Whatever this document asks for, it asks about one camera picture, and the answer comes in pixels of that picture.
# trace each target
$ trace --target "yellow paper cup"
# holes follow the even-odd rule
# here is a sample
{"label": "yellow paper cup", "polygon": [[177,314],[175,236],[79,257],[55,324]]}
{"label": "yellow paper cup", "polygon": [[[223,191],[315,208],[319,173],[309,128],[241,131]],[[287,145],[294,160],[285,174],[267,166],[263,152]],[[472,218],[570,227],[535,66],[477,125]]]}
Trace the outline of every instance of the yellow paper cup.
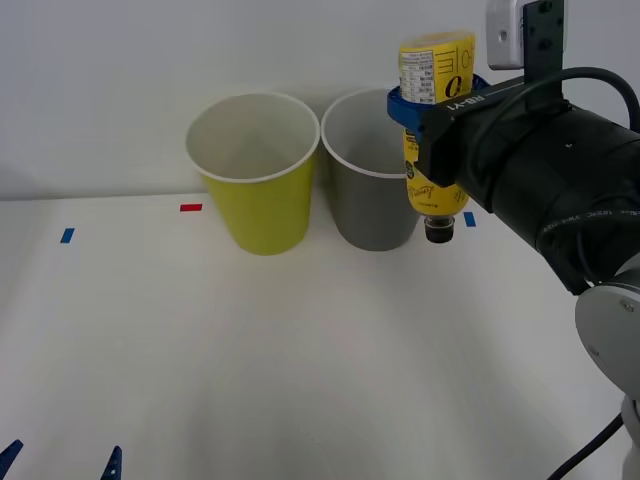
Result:
{"label": "yellow paper cup", "polygon": [[193,122],[187,151],[241,248],[275,255],[304,238],[319,140],[311,109],[281,93],[230,97]]}

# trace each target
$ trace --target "yellow bottle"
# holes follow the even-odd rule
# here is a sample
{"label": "yellow bottle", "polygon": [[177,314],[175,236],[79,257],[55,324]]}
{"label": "yellow bottle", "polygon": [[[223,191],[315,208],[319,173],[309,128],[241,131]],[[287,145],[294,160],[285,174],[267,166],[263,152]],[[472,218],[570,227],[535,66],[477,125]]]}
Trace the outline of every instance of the yellow bottle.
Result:
{"label": "yellow bottle", "polygon": [[[400,47],[400,92],[408,102],[436,104],[471,92],[475,36],[466,30],[424,35]],[[457,185],[440,188],[414,167],[418,143],[414,132],[404,132],[407,189],[414,209],[425,215],[429,240],[442,243],[453,236],[453,216],[467,204]]]}

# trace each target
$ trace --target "paper cup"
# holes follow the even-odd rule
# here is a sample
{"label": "paper cup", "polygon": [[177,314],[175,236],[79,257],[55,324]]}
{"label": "paper cup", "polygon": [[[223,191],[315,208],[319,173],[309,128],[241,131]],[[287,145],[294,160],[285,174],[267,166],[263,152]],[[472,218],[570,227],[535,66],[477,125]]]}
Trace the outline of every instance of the paper cup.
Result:
{"label": "paper cup", "polygon": [[321,127],[334,221],[349,243],[370,251],[401,246],[419,218],[407,195],[402,127],[387,115],[387,93],[363,90],[336,100]]}
{"label": "paper cup", "polygon": [[187,151],[241,248],[275,255],[304,238],[319,138],[311,109],[280,93],[230,97],[193,122]]}

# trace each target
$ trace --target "white wall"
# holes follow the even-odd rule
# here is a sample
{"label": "white wall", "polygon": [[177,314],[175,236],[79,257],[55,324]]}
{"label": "white wall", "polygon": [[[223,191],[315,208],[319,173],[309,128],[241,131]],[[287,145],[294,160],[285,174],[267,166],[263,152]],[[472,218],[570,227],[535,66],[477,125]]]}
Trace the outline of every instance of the white wall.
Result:
{"label": "white wall", "polygon": [[[3,0],[0,198],[201,190],[184,134],[216,98],[278,88],[322,113],[359,85],[389,84],[404,37],[477,32],[483,0]],[[638,0],[573,0],[567,66],[615,70],[640,90]],[[569,97],[612,119],[604,85]]]}

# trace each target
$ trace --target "red tape marker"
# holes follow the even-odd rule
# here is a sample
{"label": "red tape marker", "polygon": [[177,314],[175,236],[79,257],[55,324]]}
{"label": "red tape marker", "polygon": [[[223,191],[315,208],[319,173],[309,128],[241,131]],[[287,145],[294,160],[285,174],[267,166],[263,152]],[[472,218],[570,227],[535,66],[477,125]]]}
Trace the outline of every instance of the red tape marker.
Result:
{"label": "red tape marker", "polygon": [[199,212],[202,210],[201,203],[183,203],[180,205],[181,212]]}

